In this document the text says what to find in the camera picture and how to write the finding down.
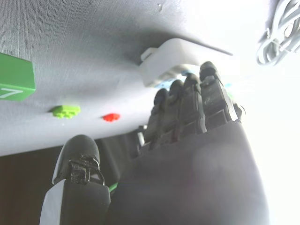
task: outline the gray cord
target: gray cord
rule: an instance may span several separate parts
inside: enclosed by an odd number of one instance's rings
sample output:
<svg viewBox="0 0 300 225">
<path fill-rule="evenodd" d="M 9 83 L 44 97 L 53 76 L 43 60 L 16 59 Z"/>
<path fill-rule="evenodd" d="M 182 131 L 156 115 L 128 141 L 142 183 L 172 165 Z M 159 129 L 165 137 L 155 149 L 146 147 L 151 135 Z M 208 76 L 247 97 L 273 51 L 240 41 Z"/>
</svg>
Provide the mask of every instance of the gray cord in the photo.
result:
<svg viewBox="0 0 300 225">
<path fill-rule="evenodd" d="M 257 50 L 259 65 L 276 65 L 287 54 L 300 49 L 300 0 L 280 0 L 277 4 L 273 25 L 267 38 Z M 285 34 L 292 26 L 290 34 Z"/>
</svg>

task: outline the red toy piece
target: red toy piece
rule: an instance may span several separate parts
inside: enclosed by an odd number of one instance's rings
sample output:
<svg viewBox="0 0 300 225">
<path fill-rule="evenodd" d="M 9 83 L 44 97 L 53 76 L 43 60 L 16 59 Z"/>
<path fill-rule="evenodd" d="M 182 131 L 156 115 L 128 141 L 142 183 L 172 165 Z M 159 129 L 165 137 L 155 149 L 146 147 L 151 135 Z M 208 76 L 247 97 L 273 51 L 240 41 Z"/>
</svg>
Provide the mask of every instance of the red toy piece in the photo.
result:
<svg viewBox="0 0 300 225">
<path fill-rule="evenodd" d="M 115 120 L 118 120 L 120 118 L 120 114 L 111 113 L 103 116 L 102 118 L 107 122 L 114 122 Z"/>
</svg>

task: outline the green toy piece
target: green toy piece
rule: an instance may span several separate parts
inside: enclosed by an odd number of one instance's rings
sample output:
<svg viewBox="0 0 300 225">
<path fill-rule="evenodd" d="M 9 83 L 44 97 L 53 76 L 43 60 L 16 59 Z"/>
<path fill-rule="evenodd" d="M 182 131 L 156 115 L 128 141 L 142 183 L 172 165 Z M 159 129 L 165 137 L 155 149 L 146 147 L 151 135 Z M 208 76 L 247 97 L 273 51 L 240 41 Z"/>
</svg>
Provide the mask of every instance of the green toy piece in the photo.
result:
<svg viewBox="0 0 300 225">
<path fill-rule="evenodd" d="M 68 105 L 61 105 L 53 109 L 52 111 L 53 116 L 62 119 L 67 118 L 71 119 L 74 116 L 77 116 L 78 113 L 80 113 L 80 107 L 79 106 L 68 106 Z"/>
<path fill-rule="evenodd" d="M 35 90 L 32 63 L 0 53 L 0 100 L 22 101 Z"/>
</svg>

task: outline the number 7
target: number 7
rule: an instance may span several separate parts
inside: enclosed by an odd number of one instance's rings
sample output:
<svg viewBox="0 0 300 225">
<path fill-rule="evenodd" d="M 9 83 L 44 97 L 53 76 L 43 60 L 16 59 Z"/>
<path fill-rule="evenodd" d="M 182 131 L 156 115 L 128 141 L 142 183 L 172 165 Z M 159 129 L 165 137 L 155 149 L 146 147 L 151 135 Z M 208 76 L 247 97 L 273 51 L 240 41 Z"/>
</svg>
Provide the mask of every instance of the number 7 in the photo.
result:
<svg viewBox="0 0 300 225">
<path fill-rule="evenodd" d="M 4 94 L 4 95 L 0 95 L 0 98 L 7 98 L 8 96 L 19 94 L 19 93 L 23 92 L 22 90 L 14 90 L 14 89 L 9 89 L 9 88 L 1 88 L 1 90 L 6 90 L 6 91 L 10 91 L 10 92 L 7 94 Z"/>
</svg>

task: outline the back of robotic hand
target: back of robotic hand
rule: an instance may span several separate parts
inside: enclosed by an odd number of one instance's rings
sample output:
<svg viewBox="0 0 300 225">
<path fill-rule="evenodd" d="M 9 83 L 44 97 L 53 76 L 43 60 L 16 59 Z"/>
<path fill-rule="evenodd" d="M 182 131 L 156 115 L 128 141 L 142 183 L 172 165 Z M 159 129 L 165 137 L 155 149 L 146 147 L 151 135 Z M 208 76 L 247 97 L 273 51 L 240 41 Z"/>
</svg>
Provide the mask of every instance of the back of robotic hand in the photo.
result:
<svg viewBox="0 0 300 225">
<path fill-rule="evenodd" d="M 127 165 L 105 225 L 267 225 L 259 172 L 214 65 L 160 90 L 141 154 Z"/>
</svg>

